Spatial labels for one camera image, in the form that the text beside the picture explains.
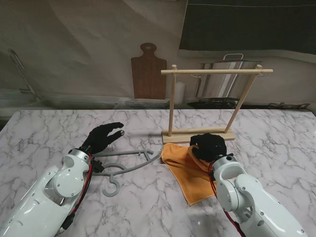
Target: wooden rack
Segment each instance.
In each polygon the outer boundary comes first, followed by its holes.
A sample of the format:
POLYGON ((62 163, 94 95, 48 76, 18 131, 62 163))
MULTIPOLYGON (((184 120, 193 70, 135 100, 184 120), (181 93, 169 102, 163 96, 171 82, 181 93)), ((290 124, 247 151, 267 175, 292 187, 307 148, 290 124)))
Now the wooden rack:
POLYGON ((227 141, 235 139, 231 125, 238 113, 241 105, 243 104, 254 80, 259 74, 273 73, 272 69, 262 69, 261 65, 257 65, 256 69, 214 69, 214 70, 178 70, 176 65, 172 65, 172 70, 161 70, 162 75, 173 75, 171 84, 171 99, 170 99, 170 114, 169 114, 169 128, 162 131, 163 143, 189 143, 192 136, 201 133, 212 133, 222 136, 227 141), (226 127, 206 127, 206 128, 188 128, 188 129, 174 129, 172 130, 173 123, 173 109, 174 109, 174 91, 176 84, 176 76, 180 74, 249 74, 252 75, 240 97, 239 102, 233 112, 231 119, 226 127))

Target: wooden cutting board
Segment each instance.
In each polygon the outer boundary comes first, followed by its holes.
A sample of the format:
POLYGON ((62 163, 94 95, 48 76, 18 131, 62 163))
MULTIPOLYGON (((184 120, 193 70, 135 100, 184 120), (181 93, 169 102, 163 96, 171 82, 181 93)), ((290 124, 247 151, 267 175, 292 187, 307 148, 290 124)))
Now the wooden cutting board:
POLYGON ((143 55, 131 59, 134 97, 164 99, 166 75, 161 75, 160 71, 167 69, 167 61, 154 55, 157 47, 153 43, 144 43, 140 48, 143 55))

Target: wooden rod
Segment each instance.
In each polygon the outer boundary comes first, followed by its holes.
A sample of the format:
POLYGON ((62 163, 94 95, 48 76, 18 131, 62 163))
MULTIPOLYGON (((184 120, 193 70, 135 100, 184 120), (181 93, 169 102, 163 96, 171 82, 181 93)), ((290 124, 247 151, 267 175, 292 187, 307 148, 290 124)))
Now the wooden rod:
MULTIPOLYGON (((256 66, 256 69, 260 70, 260 69, 262 69, 262 66, 258 64, 256 66)), ((236 117, 241 105, 243 104, 243 101, 245 100, 245 98, 246 98, 246 96, 247 96, 247 94, 248 94, 253 82, 255 81, 256 77, 257 77, 257 75, 252 75, 250 77, 250 79, 249 79, 249 81, 248 81, 248 83, 246 85, 246 88, 244 89, 244 91, 243 91, 243 93, 242 93, 242 95, 241 95, 241 97, 240 97, 240 99, 238 101, 238 104, 237 104, 237 106, 236 106, 236 108, 235 108, 235 110, 233 112, 233 115, 232 115, 231 119, 229 120, 229 122, 228 122, 228 124, 226 126, 226 129, 225 129, 224 133, 227 133, 228 130, 231 128, 232 123, 233 123, 233 121, 234 121, 234 119, 235 119, 235 117, 236 117)))
POLYGON ((172 130, 173 134, 187 134, 187 133, 206 133, 206 132, 224 132, 226 127, 199 127, 199 128, 180 128, 172 130))
POLYGON ((162 75, 178 74, 261 74, 273 73, 272 69, 211 69, 211 70, 161 70, 162 75))
MULTIPOLYGON (((172 65, 173 71, 177 71, 177 65, 172 65)), ((173 123, 173 108, 174 108, 174 90, 176 87, 176 75, 173 75, 172 84, 171 84, 171 98, 170 98, 170 114, 169 114, 169 128, 168 136, 171 137, 172 134, 172 123, 173 123)))

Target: orange cloth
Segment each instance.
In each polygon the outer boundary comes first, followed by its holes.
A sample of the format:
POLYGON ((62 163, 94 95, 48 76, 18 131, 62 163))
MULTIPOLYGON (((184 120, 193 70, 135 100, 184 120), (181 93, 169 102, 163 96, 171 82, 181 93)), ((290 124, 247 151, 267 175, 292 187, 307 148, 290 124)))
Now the orange cloth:
POLYGON ((177 179, 189 205, 214 195, 207 175, 209 163, 198 160, 192 153, 193 147, 167 143, 161 153, 163 162, 177 179))

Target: cutting board handle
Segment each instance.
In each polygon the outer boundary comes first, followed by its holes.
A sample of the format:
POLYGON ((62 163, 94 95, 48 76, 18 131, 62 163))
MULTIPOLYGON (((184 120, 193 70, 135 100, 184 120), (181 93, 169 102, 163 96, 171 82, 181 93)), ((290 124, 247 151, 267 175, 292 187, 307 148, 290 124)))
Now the cutting board handle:
POLYGON ((153 53, 157 49, 156 45, 154 45, 153 43, 143 43, 140 48, 142 49, 142 51, 144 51, 144 53, 153 53))

